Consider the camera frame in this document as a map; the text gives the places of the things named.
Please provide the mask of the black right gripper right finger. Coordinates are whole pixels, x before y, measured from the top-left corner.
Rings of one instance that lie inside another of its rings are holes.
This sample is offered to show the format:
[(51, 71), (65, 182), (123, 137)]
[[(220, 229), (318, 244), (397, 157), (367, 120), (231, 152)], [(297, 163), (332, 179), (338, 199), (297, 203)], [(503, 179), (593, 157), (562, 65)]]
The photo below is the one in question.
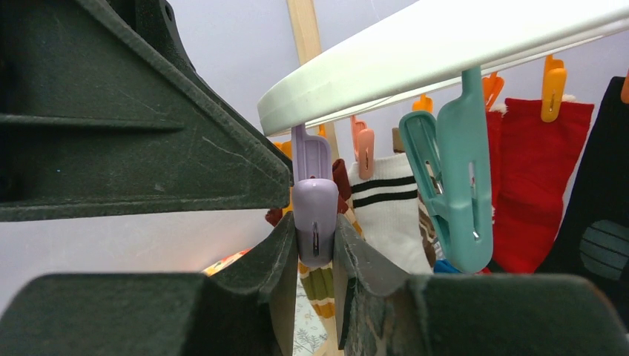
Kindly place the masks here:
[(408, 274), (337, 219), (337, 344), (346, 355), (626, 355), (606, 296), (563, 274)]

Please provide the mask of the multicolour striped long sock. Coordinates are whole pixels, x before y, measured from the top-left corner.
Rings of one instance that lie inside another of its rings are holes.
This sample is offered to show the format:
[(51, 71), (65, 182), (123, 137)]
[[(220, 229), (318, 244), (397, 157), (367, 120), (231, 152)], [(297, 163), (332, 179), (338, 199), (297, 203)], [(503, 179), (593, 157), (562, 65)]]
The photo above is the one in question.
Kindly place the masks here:
[[(345, 214), (349, 210), (347, 201), (351, 197), (346, 165), (343, 159), (332, 163), (333, 181), (339, 190), (337, 212)], [(323, 319), (335, 316), (334, 284), (331, 267), (312, 269), (298, 263), (301, 284), (314, 311)]]

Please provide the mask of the lilac clothes peg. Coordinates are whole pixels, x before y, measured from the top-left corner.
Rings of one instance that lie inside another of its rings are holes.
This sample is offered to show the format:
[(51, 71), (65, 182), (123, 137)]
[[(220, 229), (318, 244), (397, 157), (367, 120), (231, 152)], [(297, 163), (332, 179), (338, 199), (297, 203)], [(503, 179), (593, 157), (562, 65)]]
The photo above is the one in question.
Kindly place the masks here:
[(332, 261), (337, 223), (338, 188), (332, 176), (332, 152), (326, 138), (292, 128), (294, 187), (292, 204), (297, 250), (305, 266)]

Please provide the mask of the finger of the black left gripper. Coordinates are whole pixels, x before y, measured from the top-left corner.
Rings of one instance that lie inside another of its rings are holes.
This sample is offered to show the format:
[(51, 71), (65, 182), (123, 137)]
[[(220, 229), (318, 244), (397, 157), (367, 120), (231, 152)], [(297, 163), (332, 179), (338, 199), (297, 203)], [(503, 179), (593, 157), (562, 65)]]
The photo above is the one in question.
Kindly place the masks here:
[(168, 2), (1, 3), (2, 221), (279, 208), (291, 183)]

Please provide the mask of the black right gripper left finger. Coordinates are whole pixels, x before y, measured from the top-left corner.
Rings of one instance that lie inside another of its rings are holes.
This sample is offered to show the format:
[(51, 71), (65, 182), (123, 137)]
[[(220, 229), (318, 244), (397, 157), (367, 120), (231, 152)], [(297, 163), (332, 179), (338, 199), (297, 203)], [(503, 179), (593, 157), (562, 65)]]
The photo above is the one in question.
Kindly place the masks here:
[(46, 274), (1, 316), (3, 355), (290, 355), (294, 217), (221, 272)]

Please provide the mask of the white round clip hanger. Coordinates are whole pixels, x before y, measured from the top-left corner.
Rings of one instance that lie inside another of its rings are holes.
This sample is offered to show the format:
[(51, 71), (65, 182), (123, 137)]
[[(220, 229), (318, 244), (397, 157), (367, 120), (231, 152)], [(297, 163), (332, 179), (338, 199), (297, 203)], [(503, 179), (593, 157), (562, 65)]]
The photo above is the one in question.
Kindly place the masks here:
[(329, 48), (257, 105), (266, 136), (333, 122), (628, 28), (626, 1), (418, 1)]

